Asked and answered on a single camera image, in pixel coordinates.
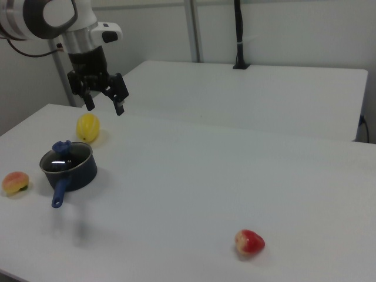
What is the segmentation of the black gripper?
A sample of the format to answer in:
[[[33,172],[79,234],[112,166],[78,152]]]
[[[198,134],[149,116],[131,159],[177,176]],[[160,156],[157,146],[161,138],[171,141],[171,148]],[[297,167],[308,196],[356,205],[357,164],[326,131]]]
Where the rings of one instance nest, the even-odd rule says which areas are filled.
[[[73,70],[67,74],[71,90],[83,99],[87,110],[92,111],[95,108],[90,93],[97,91],[113,100],[116,114],[121,116],[125,112],[123,104],[129,92],[120,73],[109,74],[103,48],[69,54],[69,59],[73,66]]]

